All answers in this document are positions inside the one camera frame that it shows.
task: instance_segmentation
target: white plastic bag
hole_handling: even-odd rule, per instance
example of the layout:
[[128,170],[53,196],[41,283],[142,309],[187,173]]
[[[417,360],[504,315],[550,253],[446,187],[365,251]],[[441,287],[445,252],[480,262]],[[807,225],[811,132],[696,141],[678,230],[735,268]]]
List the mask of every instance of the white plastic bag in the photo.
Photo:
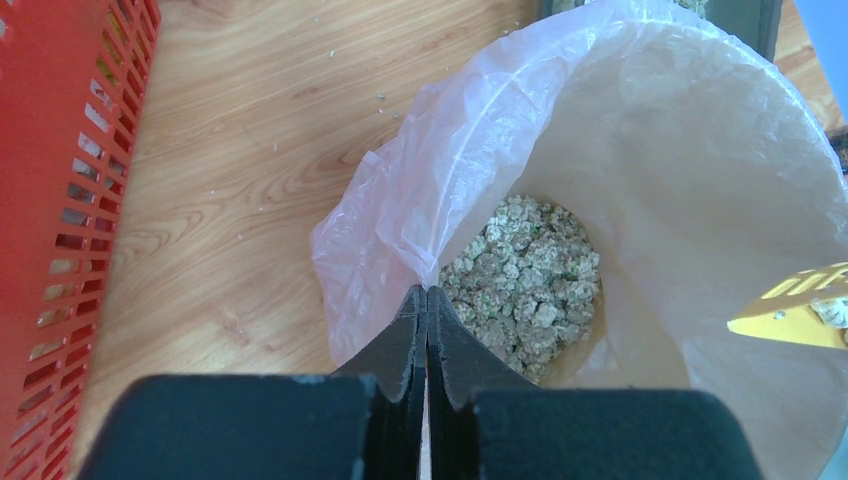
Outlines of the white plastic bag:
[[435,284],[508,193],[572,211],[601,255],[599,338],[549,385],[712,392],[768,477],[818,475],[845,430],[848,358],[726,327],[778,280],[848,260],[837,160],[773,65],[667,0],[596,0],[423,88],[313,232],[334,360]]

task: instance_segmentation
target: white crumbs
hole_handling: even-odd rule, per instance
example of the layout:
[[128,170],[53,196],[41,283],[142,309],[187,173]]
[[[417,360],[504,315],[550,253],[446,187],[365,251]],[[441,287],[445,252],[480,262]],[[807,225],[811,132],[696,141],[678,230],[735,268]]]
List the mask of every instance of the white crumbs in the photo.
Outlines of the white crumbs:
[[591,333],[599,260],[577,218],[514,196],[439,281],[480,342],[539,382],[566,345]]

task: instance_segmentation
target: wood grain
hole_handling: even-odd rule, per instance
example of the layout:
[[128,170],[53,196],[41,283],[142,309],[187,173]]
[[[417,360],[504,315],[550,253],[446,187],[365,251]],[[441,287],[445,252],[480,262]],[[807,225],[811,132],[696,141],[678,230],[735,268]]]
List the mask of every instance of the wood grain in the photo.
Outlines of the wood grain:
[[[74,470],[140,377],[332,370],[310,230],[421,86],[534,15],[533,0],[160,5]],[[844,123],[791,1],[785,17],[781,68]]]
[[795,0],[783,1],[774,62],[801,92],[825,130],[845,125],[845,117],[839,110],[830,84],[816,58]]

